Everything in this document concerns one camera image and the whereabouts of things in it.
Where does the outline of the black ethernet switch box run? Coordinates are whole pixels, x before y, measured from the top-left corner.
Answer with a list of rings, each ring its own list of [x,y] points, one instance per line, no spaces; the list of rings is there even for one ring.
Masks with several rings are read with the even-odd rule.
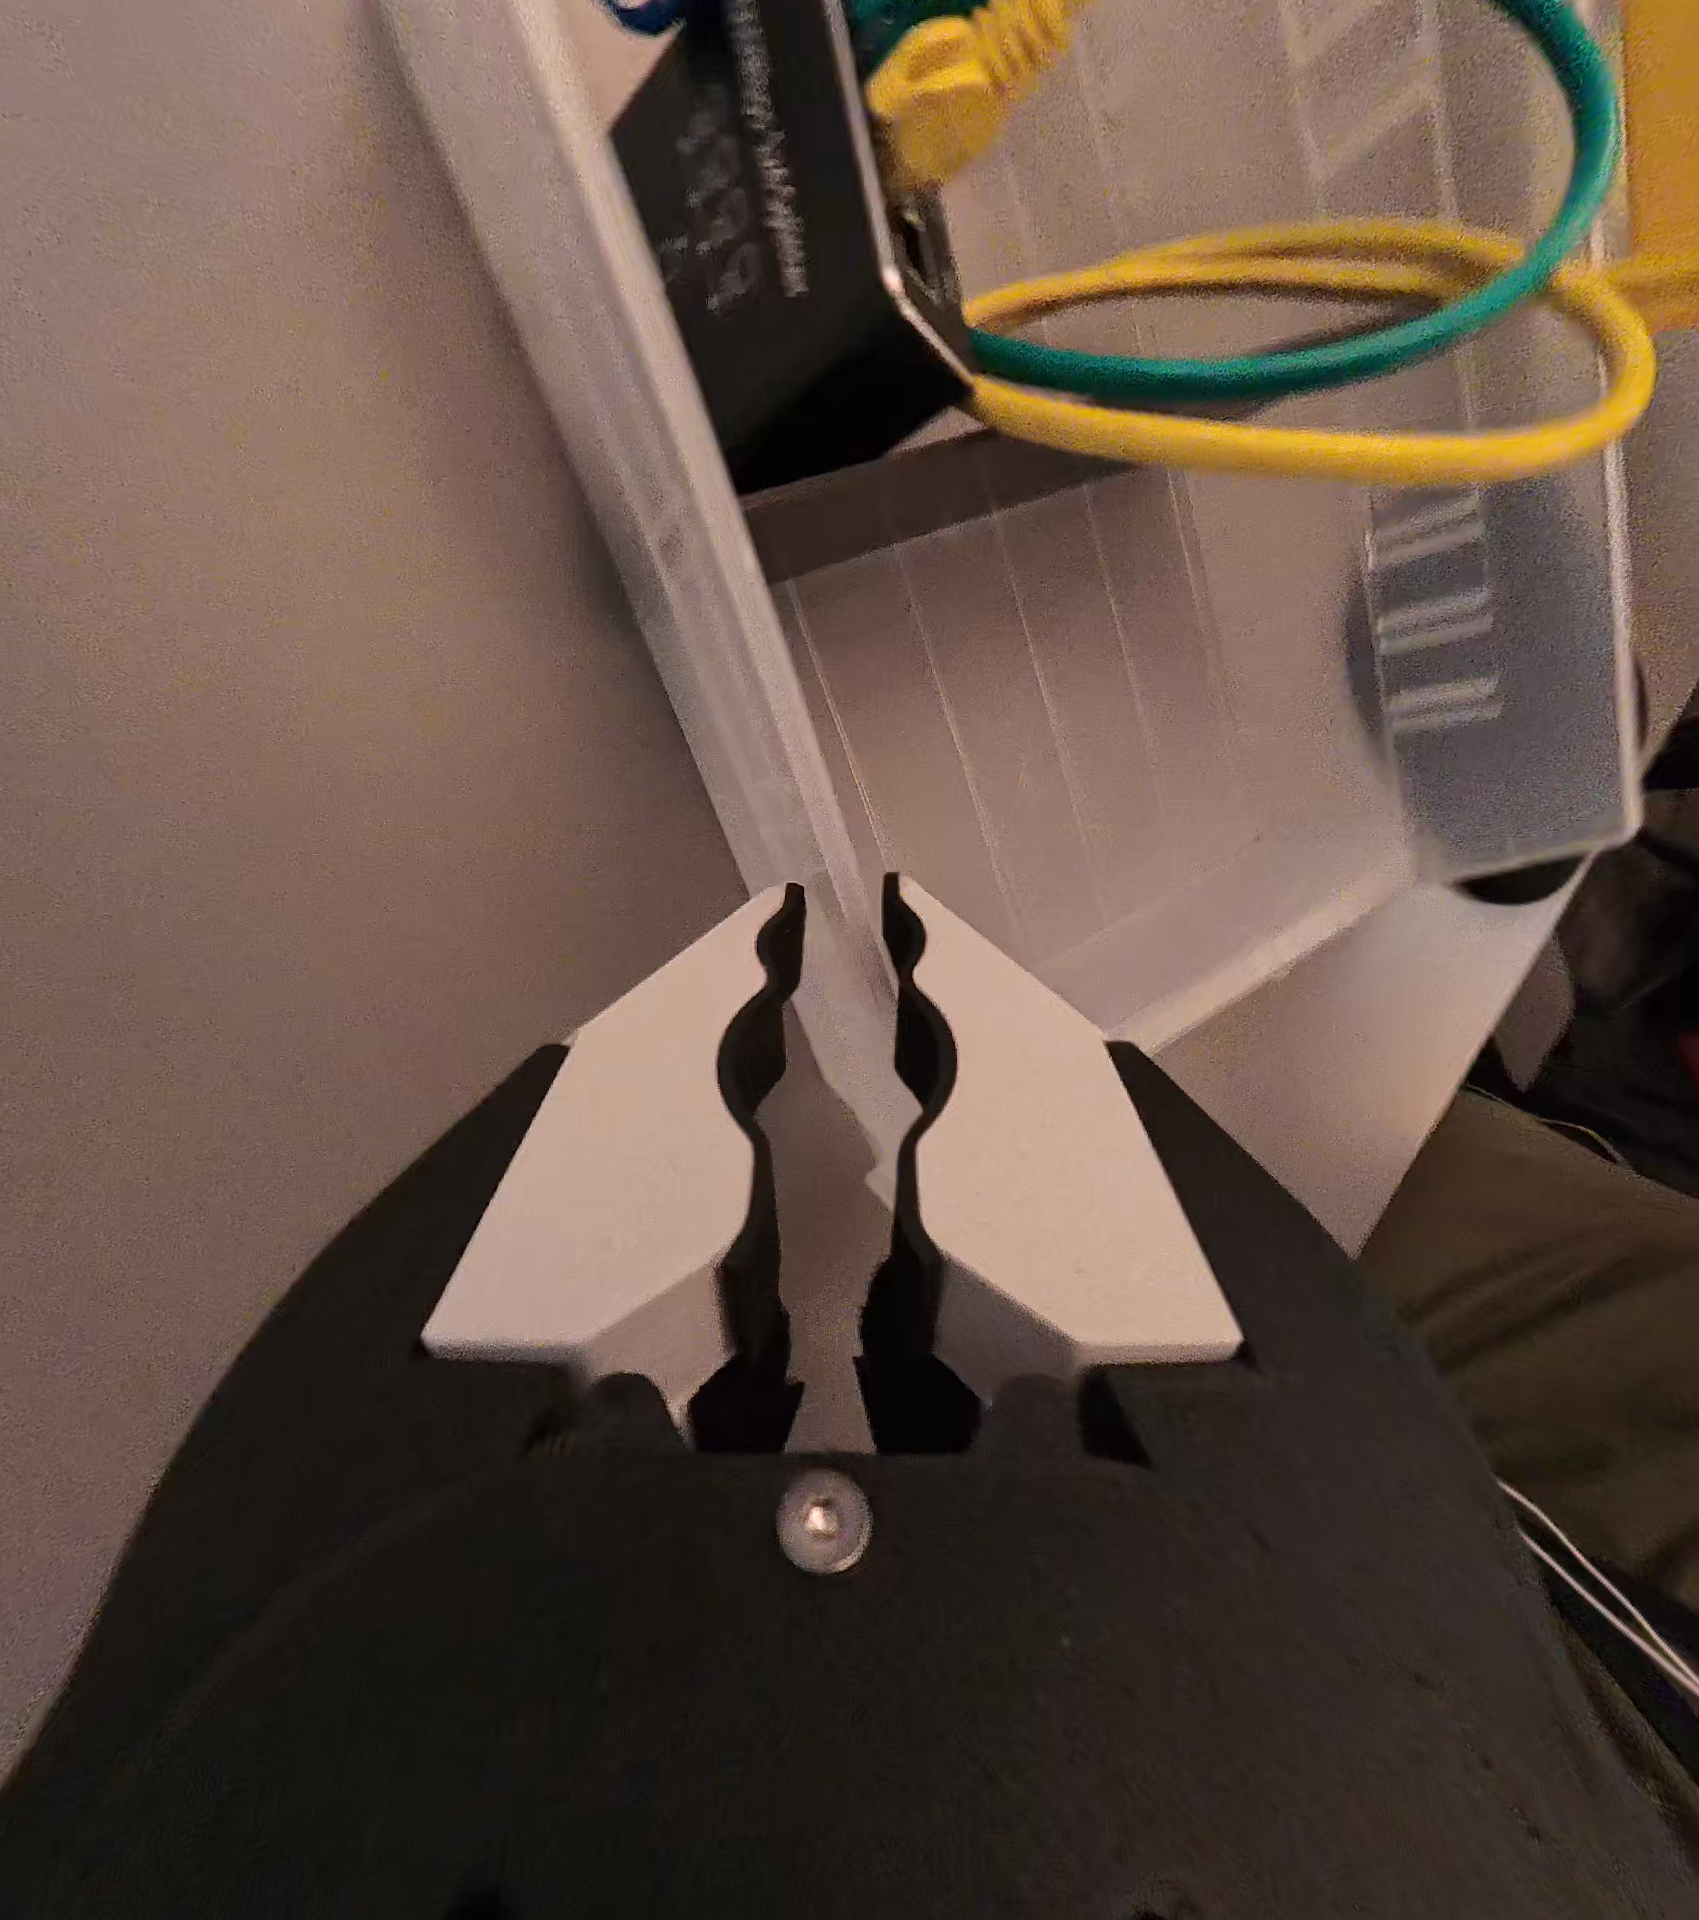
[[[612,141],[744,499],[872,465],[966,399],[942,205],[886,179],[842,5],[686,5]]]

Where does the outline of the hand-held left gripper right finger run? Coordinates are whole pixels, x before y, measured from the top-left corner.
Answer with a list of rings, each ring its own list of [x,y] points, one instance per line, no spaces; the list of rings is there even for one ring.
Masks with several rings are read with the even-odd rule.
[[[1246,1337],[1102,1029],[920,883],[890,873],[890,1251],[860,1322],[886,1455],[962,1455],[1018,1381],[1238,1361]]]

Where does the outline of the person's olive trousers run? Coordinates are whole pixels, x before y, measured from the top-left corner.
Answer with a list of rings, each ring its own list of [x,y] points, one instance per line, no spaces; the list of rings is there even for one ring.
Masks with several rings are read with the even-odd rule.
[[[1521,1494],[1595,1725],[1699,1884],[1699,1702],[1611,1596],[1699,1678],[1699,1199],[1461,1092],[1362,1268]]]

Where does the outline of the clear plastic bin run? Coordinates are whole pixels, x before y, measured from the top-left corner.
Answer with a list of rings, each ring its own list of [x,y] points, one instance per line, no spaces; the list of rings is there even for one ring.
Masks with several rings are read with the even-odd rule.
[[[884,874],[1120,1041],[1210,1027],[1407,898],[1637,819],[1621,454],[1515,482],[1102,466],[944,412],[742,496],[612,131],[602,5],[382,5],[800,1011],[880,1160]],[[1567,112],[1503,5],[1088,5],[942,192],[960,294],[1150,243],[1396,216],[1529,241]]]

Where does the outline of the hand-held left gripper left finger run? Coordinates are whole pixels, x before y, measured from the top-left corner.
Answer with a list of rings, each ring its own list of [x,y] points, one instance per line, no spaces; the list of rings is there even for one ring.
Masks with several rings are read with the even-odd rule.
[[[748,901],[586,1023],[426,1327],[432,1358],[648,1381],[704,1453],[778,1455],[804,1386],[762,1106],[808,898]]]

